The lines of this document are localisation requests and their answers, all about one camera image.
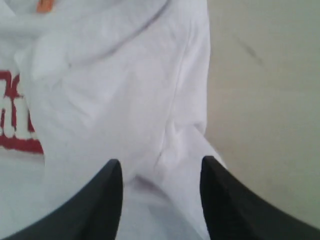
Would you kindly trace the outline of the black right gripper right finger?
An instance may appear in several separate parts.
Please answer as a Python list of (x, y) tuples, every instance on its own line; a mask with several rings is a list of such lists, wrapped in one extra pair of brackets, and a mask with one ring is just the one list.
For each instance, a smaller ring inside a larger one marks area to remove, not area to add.
[(319, 229), (269, 204), (213, 156), (201, 165), (201, 204), (212, 240), (318, 240)]

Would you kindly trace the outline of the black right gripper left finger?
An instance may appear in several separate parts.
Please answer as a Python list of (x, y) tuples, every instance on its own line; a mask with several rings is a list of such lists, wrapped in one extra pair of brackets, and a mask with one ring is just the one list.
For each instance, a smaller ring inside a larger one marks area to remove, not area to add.
[(124, 196), (122, 167), (109, 160), (77, 194), (8, 240), (114, 240)]

